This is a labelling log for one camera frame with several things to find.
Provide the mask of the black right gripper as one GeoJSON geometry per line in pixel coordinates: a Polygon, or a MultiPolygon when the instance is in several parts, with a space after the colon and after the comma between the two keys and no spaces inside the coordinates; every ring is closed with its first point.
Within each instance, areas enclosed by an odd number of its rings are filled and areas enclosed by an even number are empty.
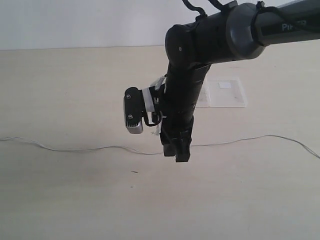
{"type": "Polygon", "coordinates": [[[163,145],[163,155],[165,157],[175,156],[177,163],[188,162],[191,155],[190,145],[194,125],[194,110],[175,111],[174,109],[163,109],[161,116],[159,135],[163,145]]]}

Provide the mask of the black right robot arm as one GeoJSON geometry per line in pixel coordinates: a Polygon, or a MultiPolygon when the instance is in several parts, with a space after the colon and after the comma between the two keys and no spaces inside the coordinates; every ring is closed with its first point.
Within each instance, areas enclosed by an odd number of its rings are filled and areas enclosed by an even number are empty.
{"type": "Polygon", "coordinates": [[[211,65],[255,59],[269,45],[319,37],[317,0],[277,7],[232,1],[216,14],[173,25],[165,35],[169,63],[159,95],[164,155],[178,163],[189,160],[194,110],[211,65]]]}

